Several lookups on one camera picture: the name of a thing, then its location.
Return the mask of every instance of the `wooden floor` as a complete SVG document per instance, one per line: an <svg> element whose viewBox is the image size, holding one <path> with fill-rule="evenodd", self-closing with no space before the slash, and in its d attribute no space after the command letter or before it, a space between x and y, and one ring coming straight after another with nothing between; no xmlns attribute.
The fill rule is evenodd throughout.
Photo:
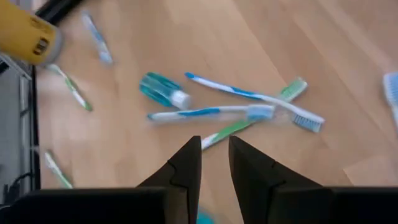
<svg viewBox="0 0 398 224"><path fill-rule="evenodd" d="M88 8L116 61L103 65L80 11ZM279 92L295 77L295 103L322 115L319 134L289 123L238 134L287 167L325 185L398 185L398 138L382 93L398 70L395 0L97 0L64 21L58 64L92 102L88 113L61 77L38 77L40 147L51 149L77 187L133 187L193 135L228 123L154 126L166 109L140 94L149 71L182 84L193 108L248 104L184 77L193 72L240 88ZM43 167L43 186L60 187ZM226 141L203 153L200 206L217 223L242 223Z"/></svg>

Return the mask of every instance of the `green toothbrush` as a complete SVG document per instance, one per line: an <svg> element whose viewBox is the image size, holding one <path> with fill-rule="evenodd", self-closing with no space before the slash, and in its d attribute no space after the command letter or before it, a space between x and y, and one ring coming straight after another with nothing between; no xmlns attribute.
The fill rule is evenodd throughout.
<svg viewBox="0 0 398 224"><path fill-rule="evenodd" d="M67 84L69 90L76 98L76 100L79 102L79 104L81 104L88 111L93 110L93 107L79 93L76 83L71 78L69 78L68 75L65 74L58 65L56 64L48 65L47 69L62 75L62 77L65 79L65 83Z"/></svg>
<svg viewBox="0 0 398 224"><path fill-rule="evenodd" d="M49 151L44 153L45 164L48 168L58 177L60 182L68 189L72 189L73 185L69 182L69 180L62 173L61 169L53 159L51 153Z"/></svg>
<svg viewBox="0 0 398 224"><path fill-rule="evenodd" d="M298 97L301 93L303 93L308 87L307 82L302 78L295 79L292 83L290 83L287 87L283 88L283 90L279 93L279 98L290 102ZM241 131L250 125L254 124L256 121L248 121L248 120L240 120L237 121L225 128L221 131L214 133L210 136L207 136L205 139L201 141L201 149L202 151L208 149L210 146L218 143L219 141L227 138L235 132Z"/></svg>

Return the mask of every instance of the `toothbrush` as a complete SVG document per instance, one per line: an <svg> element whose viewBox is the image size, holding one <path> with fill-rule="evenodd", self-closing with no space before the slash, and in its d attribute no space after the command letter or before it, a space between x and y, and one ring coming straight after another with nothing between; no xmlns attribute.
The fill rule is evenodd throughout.
<svg viewBox="0 0 398 224"><path fill-rule="evenodd" d="M228 93L233 93L233 94L240 95L240 96L254 99L254 100L264 100L264 101L279 105L279 106L293 112L294 115L293 115L292 121L295 124L299 125L302 128L308 129L308 130L316 132L316 133L319 132L322 124L325 122L325 119L323 119L321 116L318 116L314 113L311 113L309 111L301 109L298 106L292 105L284 100L274 98L272 96L263 95L263 94L255 93L255 92L251 92L251 91L246 91L246 90L242 90L242 89L239 89L239 88L236 88L233 86L228 86L228 85L220 84L217 82L213 82L211 80L202 78L198 75L194 75L189 72L185 73L185 76L197 83L208 86L210 88L215 88L217 90L223 90Z"/></svg>
<svg viewBox="0 0 398 224"><path fill-rule="evenodd" d="M279 94L278 98L285 100L287 102L290 102L294 100L296 97L301 95L308 87L307 82L302 79L298 78L294 80L292 83L290 83L287 87L285 87ZM246 121L246 120L240 120L237 121L222 130L218 131L217 133L214 133L210 136L207 136L206 138L202 139L201 141L201 149L202 151L208 149L210 146L220 142L221 140L227 138L228 136L234 134L235 132L241 131L252 124L254 124L256 121Z"/></svg>
<svg viewBox="0 0 398 224"><path fill-rule="evenodd" d="M98 49L99 58L107 64L112 64L113 63L112 56L108 50L108 46L106 45L105 39L94 25L90 13L87 10L83 11L83 13L81 14L81 18L83 19L84 25L91 32L91 35L94 38L95 44Z"/></svg>
<svg viewBox="0 0 398 224"><path fill-rule="evenodd" d="M71 78L69 78L68 75L65 74L58 65L56 64L48 65L47 69L62 75L62 77L65 79L65 83L67 84L69 90L72 92L73 96L76 98L79 104L81 104L88 111L93 110L93 107L79 93L76 83Z"/></svg>
<svg viewBox="0 0 398 224"><path fill-rule="evenodd" d="M398 72L383 76L384 93L391 106L392 116L398 130Z"/></svg>
<svg viewBox="0 0 398 224"><path fill-rule="evenodd" d="M163 112L148 114L151 121L180 121L190 118L218 115L221 113L246 112L248 120L271 119L274 115L275 106L270 105L248 105L248 106L218 106L203 108L200 110L186 110L176 112Z"/></svg>
<svg viewBox="0 0 398 224"><path fill-rule="evenodd" d="M73 188L72 184L64 176L64 174L62 173L62 171L59 168L59 166L57 165L57 163L55 163L50 152L47 151L44 153L44 159L45 159L45 164L47 165L47 167L50 168L51 171L58 177L60 182L62 182L66 188L72 189Z"/></svg>

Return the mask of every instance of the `yellow object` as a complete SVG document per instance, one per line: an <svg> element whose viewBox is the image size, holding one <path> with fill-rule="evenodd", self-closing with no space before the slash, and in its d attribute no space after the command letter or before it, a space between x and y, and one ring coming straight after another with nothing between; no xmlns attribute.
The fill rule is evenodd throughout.
<svg viewBox="0 0 398 224"><path fill-rule="evenodd" d="M0 0L0 9L0 52L34 65L55 60L62 45L58 28L9 0Z"/></svg>

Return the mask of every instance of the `blue and white toothbrush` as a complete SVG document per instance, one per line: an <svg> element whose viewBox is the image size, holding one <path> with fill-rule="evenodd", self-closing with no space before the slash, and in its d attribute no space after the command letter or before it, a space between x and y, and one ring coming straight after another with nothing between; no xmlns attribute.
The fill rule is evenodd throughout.
<svg viewBox="0 0 398 224"><path fill-rule="evenodd" d="M299 108L298 106L290 104L284 100L275 98L273 96L263 95L260 93L242 90L240 88L236 88L233 86L220 84L220 83L208 80L206 78L202 78L199 75L192 74L190 72L185 73L185 76L197 83L208 86L210 88L214 88L217 90L223 90L228 93L233 93L235 95L240 95L240 96L254 99L254 100L264 100L264 101L279 105L279 106L293 112L294 115L293 115L292 121L295 124L299 125L302 128L311 130L316 133L319 132L322 124L325 122L325 119L323 119L321 116L318 116L314 113L306 111L302 108Z"/></svg>
<svg viewBox="0 0 398 224"><path fill-rule="evenodd" d="M99 58L107 64L112 64L112 56L108 50L108 47L106 46L105 39L94 25L90 13L87 10L83 11L83 13L81 14L81 18L83 19L84 25L91 32L91 35L94 38L95 44L98 49Z"/></svg>
<svg viewBox="0 0 398 224"><path fill-rule="evenodd" d="M151 121L173 122L183 121L192 118L206 118L218 116L223 113L243 112L248 120L272 119L275 106L271 105L248 105L248 106L217 106L203 108L199 110L186 110L176 112L163 112L148 114L147 118Z"/></svg>
<svg viewBox="0 0 398 224"><path fill-rule="evenodd" d="M383 76L383 86L398 131L398 72L385 74Z"/></svg>

